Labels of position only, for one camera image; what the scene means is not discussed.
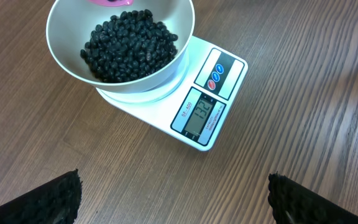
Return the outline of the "black beans in bowl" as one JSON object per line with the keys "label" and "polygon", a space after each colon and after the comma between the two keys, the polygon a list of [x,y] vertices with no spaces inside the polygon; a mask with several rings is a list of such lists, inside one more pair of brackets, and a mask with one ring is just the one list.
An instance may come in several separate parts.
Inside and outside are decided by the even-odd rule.
{"label": "black beans in bowl", "polygon": [[96,25],[80,57],[103,83],[131,82],[169,64],[178,52],[177,40],[150,10],[124,11]]}

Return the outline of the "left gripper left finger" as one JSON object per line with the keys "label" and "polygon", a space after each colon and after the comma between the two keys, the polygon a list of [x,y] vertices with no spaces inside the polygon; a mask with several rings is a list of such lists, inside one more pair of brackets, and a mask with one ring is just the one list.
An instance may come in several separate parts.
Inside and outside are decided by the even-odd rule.
{"label": "left gripper left finger", "polygon": [[0,223],[67,223],[78,217],[82,181],[69,171],[0,206]]}

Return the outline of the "white bowl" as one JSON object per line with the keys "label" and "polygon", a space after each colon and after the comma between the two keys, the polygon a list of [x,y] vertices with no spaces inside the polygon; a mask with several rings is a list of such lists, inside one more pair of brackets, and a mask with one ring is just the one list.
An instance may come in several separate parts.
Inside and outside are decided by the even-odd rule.
{"label": "white bowl", "polygon": [[[154,19],[162,21],[169,31],[178,35],[175,58],[159,71],[131,82],[103,83],[91,73],[80,50],[91,37],[91,31],[112,15],[124,11],[149,9]],[[171,76],[182,61],[195,28],[195,9],[191,0],[133,0],[119,6],[104,1],[57,0],[48,15],[47,44],[55,61],[71,76],[96,88],[116,93],[147,91]]]}

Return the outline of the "white digital kitchen scale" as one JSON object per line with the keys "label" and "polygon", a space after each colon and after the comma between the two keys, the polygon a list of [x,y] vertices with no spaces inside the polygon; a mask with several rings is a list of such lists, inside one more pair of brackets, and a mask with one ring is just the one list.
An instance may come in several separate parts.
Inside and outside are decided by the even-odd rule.
{"label": "white digital kitchen scale", "polygon": [[199,151],[214,145],[236,98],[248,64],[193,36],[178,69],[142,93],[98,93],[111,105]]}

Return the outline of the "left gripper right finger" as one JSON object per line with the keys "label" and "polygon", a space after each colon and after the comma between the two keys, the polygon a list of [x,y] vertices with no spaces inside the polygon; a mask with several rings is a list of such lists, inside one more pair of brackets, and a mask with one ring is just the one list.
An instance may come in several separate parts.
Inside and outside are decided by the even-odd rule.
{"label": "left gripper right finger", "polygon": [[358,216],[279,173],[268,176],[268,203],[277,224],[358,224]]}

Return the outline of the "pink scoop blue handle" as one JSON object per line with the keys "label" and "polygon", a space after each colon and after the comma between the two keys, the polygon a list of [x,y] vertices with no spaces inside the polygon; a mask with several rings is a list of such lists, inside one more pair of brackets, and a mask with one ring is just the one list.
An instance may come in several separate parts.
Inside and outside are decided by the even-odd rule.
{"label": "pink scoop blue handle", "polygon": [[97,4],[105,7],[120,7],[120,6],[130,6],[133,4],[133,0],[89,0],[93,4]]}

